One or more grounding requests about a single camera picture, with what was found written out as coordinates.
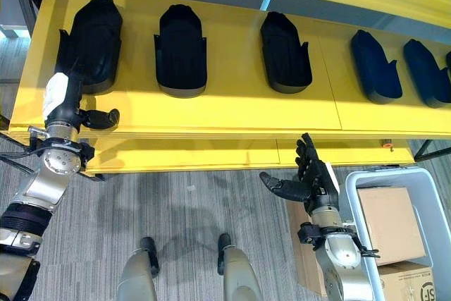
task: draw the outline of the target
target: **cardboard box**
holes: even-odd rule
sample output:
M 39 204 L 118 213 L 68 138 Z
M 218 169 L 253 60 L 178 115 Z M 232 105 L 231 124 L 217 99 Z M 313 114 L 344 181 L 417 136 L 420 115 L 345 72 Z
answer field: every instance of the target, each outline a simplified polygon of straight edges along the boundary
M 378 266 L 426 255 L 406 188 L 357 190 Z
M 385 301 L 435 301 L 432 269 L 412 262 L 378 267 Z
M 287 211 L 290 220 L 293 252 L 295 253 L 297 282 L 321 296 L 327 296 L 323 271 L 316 260 L 313 246 L 303 245 L 297 237 L 301 223 L 311 222 L 311 218 L 305 212 L 304 205 L 299 202 L 287 201 Z

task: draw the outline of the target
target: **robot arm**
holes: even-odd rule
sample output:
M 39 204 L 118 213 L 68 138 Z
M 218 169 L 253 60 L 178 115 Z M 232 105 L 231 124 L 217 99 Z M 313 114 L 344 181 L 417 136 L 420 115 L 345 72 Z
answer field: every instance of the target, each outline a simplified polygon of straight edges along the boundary
M 30 147 L 39 156 L 37 170 L 23 180 L 0 217 L 0 300 L 28 300 L 39 262 L 34 257 L 42 235 L 64 196 L 69 179 L 94 156 L 94 148 L 78 142 L 80 126 L 104 129 L 118 122 L 119 112 L 83 111 L 82 77 L 55 74 L 46 87 L 45 130 L 30 127 Z
M 371 301 L 373 293 L 364 273 L 362 257 L 377 257 L 357 234 L 344 227 L 340 218 L 338 192 L 326 165 L 318 158 L 308 134 L 297 141 L 296 163 L 299 181 L 279 180 L 260 173 L 260 179 L 275 195 L 304 203 L 311 223 L 303 223 L 298 232 L 301 243 L 312 244 L 320 264 L 329 300 Z

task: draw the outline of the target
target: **black cable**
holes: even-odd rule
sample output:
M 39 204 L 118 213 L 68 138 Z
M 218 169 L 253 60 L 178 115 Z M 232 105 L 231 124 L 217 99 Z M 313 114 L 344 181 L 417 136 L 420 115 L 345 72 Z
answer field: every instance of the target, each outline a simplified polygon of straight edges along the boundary
M 31 168 L 24 166 L 22 164 L 19 164 L 15 161 L 12 161 L 8 158 L 5 158 L 4 156 L 0 156 L 0 161 L 4 162 L 5 164 L 11 165 L 12 167 L 14 167 L 14 168 L 18 169 L 19 171 L 22 171 L 26 174 L 30 175 L 30 174 L 34 173 L 34 171 Z
M 38 148 L 35 149 L 34 151 L 31 152 L 10 152 L 10 153 L 0 153 L 0 156 L 2 158 L 7 158 L 7 159 L 20 159 L 20 158 L 25 158 L 26 156 L 30 156 L 33 154 L 36 154 L 40 151 L 44 151 L 45 149 L 60 149 L 60 150 L 67 150 L 65 148 L 62 147 L 55 147 L 55 146 L 48 146 L 48 147 L 42 147 L 42 148 Z

